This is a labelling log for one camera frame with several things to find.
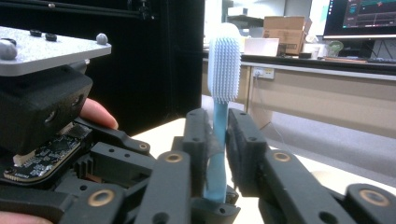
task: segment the electronic component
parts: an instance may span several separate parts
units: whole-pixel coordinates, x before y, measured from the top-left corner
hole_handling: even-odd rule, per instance
[[[15,164],[4,171],[4,177],[19,182],[34,182],[47,177],[89,136],[91,129],[73,124],[65,134],[57,135],[38,147],[35,155],[23,164]]]
[[[26,155],[15,155],[12,160],[14,160],[15,166],[22,166],[24,163],[32,159],[35,155],[34,151],[31,151],[29,154]]]
[[[68,64],[109,54],[111,45],[2,26],[0,34],[0,148],[24,156],[74,120],[88,96],[92,80]]]

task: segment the wall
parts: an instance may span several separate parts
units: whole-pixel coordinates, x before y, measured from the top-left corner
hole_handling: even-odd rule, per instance
[[[248,8],[249,17],[264,18],[265,16],[283,16],[287,0],[235,0],[234,7]]]
[[[309,17],[312,0],[286,0],[285,16]]]
[[[221,23],[221,0],[205,0],[204,35],[210,39],[215,27]]]

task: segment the desk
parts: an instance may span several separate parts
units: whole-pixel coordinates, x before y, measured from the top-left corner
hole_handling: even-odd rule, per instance
[[[255,66],[275,78],[256,79]],[[396,65],[242,55],[240,90],[236,101],[260,127],[277,111],[396,138]]]
[[[176,119],[147,132],[133,136],[134,139],[144,141],[150,144],[150,153],[158,158],[159,155],[168,151],[172,147],[175,136],[183,136],[185,119]],[[367,183],[376,185],[396,195],[396,189],[374,182],[370,179],[358,175],[344,172],[331,166],[311,161],[309,159],[298,157],[303,165],[318,179],[318,181],[329,189],[339,193],[344,193],[346,186],[353,183]],[[227,167],[228,185],[233,186],[231,181],[231,171]],[[235,220],[235,224],[245,223],[262,223],[262,217],[258,208],[257,198],[240,197],[236,203],[241,207],[241,212]]]

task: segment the computer monitor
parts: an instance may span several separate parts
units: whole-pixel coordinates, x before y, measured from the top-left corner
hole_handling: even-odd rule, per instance
[[[324,39],[396,37],[396,0],[330,0]]]

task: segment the white table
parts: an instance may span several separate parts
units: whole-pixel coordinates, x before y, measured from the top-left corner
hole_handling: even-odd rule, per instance
[[[149,143],[151,155],[158,158],[159,155],[171,149],[175,136],[183,136],[185,121],[185,119],[176,119],[162,126],[135,135],[133,136],[133,139]],[[298,158],[323,186],[335,190],[336,192],[344,194],[347,186],[350,184],[367,183],[378,186],[396,195],[396,189],[390,186],[383,185],[358,175],[353,175],[307,158]],[[227,167],[226,172],[228,185],[233,186],[229,167]],[[258,202],[258,198],[243,198],[240,196],[236,205],[241,207],[241,211],[234,224],[263,223]]]

